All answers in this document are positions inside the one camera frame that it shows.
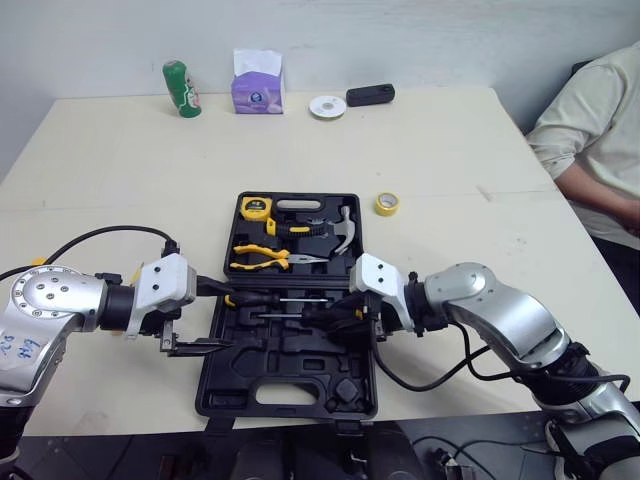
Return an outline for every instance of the white wall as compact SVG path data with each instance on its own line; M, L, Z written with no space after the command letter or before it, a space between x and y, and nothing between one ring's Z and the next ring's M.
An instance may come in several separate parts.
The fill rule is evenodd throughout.
M490 85L526 130L571 64L639 39L638 0L0 0L0 178L51 99L165 93L168 59L202 92L234 47L283 52L290 90Z

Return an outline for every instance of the green soda can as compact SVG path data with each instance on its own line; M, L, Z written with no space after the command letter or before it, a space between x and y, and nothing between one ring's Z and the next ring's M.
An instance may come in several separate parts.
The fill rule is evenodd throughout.
M164 64L162 73L178 113L185 118L200 115L200 98L187 73L187 66L179 60L172 60Z

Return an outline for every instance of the pliers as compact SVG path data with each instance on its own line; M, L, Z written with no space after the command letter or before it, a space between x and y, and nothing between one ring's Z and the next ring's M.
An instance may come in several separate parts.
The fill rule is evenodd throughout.
M289 264L294 263L319 263L319 262L328 262L328 258L320 258L313 257L311 255L304 254L296 254L290 253L289 250L272 250L268 247L262 247L260 245L238 245L233 247L233 251L238 255L243 255L245 253L259 253L261 255L266 255L267 257L271 257L273 260L268 260L266 262L257 263L254 265L246 265L242 263L233 262L229 265L230 268L234 268L236 270L260 270L262 268L267 267L280 267L282 270L287 270L289 268Z

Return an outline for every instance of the tape measure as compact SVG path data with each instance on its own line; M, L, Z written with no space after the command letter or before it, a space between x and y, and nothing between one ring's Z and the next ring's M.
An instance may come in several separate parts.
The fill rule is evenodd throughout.
M270 198L265 197L244 197L240 214L248 222L266 222L271 216Z
M383 192L376 197L375 211L378 215L388 217L398 210L400 200L393 193Z

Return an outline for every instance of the shirt sleeve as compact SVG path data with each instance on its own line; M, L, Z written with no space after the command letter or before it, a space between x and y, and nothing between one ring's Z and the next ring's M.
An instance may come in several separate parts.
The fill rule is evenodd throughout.
M610 128L623 93L624 82L615 68L587 65L540 116L527 141L554 180L571 166L577 153Z

